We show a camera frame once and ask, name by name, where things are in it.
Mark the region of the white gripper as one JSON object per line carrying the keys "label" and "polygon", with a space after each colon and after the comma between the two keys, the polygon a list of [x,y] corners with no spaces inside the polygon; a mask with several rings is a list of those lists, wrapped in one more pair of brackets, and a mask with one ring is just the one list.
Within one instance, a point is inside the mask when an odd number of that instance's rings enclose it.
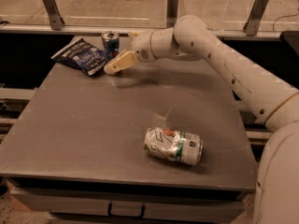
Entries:
{"label": "white gripper", "polygon": [[104,66],[108,75],[116,75],[120,71],[140,62],[148,63],[162,58],[170,58],[174,53],[173,29],[153,30],[139,33],[132,31],[128,36],[133,40],[133,50],[123,50]]}

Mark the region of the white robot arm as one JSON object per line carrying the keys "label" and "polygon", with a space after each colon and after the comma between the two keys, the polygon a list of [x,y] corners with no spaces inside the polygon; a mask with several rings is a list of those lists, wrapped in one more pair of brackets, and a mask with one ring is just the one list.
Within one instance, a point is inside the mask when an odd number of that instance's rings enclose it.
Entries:
{"label": "white robot arm", "polygon": [[272,133],[259,166],[253,224],[299,224],[299,90],[222,43],[193,15],[131,38],[132,49],[117,55],[105,72],[162,58],[207,61]]}

